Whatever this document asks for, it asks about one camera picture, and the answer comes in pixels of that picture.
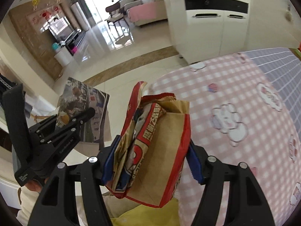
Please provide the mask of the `person left hand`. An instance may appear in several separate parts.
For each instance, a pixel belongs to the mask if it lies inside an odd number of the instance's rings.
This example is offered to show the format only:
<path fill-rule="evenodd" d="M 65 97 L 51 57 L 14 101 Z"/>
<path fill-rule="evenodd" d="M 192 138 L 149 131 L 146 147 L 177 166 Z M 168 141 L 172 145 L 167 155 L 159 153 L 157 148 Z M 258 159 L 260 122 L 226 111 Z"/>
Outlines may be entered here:
<path fill-rule="evenodd" d="M 25 187 L 30 191 L 38 192 L 38 193 L 40 193 L 43 189 L 43 185 L 37 180 L 29 180 L 26 183 Z"/>

